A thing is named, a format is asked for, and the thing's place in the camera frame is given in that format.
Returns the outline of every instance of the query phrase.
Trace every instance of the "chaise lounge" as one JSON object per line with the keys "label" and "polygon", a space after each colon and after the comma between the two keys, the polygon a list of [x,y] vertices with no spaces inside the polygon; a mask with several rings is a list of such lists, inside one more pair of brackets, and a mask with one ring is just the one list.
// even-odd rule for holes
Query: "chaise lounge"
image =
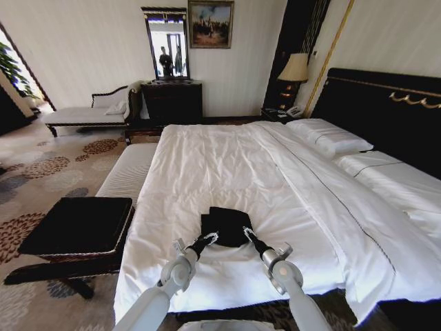
{"label": "chaise lounge", "polygon": [[[141,82],[137,81],[129,86],[122,86],[109,93],[92,94],[91,107],[60,109],[44,116],[43,122],[54,137],[57,137],[56,126],[128,126],[139,116],[143,105],[140,89]],[[126,101],[121,113],[109,114],[109,109],[121,101]]]}

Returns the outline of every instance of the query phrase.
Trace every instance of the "dark headboard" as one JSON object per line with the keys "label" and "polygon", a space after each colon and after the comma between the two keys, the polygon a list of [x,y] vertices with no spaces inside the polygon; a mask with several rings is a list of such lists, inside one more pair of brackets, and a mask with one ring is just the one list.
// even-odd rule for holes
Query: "dark headboard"
{"label": "dark headboard", "polygon": [[312,117],[441,179],[441,78],[332,68]]}

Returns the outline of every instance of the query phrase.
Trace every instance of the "framed painting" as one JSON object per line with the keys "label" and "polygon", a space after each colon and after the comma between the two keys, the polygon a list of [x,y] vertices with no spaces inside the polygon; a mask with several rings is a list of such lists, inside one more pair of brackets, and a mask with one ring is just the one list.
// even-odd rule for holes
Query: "framed painting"
{"label": "framed painting", "polygon": [[233,1],[188,1],[191,48],[231,48]]}

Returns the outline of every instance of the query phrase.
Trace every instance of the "lamp shade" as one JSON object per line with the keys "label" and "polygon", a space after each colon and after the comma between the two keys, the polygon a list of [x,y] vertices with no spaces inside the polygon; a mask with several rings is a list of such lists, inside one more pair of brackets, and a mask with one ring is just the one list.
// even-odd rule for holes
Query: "lamp shade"
{"label": "lamp shade", "polygon": [[308,54],[291,54],[288,63],[279,75],[281,81],[307,81],[308,80]]}

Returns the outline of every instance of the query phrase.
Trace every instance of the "green leaves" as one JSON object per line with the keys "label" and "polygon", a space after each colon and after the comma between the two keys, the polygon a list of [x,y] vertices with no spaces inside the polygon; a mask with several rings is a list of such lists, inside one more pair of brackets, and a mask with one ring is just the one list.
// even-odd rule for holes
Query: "green leaves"
{"label": "green leaves", "polygon": [[15,61],[9,54],[8,51],[12,51],[12,49],[0,42],[0,69],[3,71],[5,76],[9,79],[12,85],[18,89],[18,82],[24,85],[25,90],[23,91],[27,96],[33,97],[32,90],[29,86],[29,81],[23,77],[20,73],[21,70],[17,66],[18,62]]}

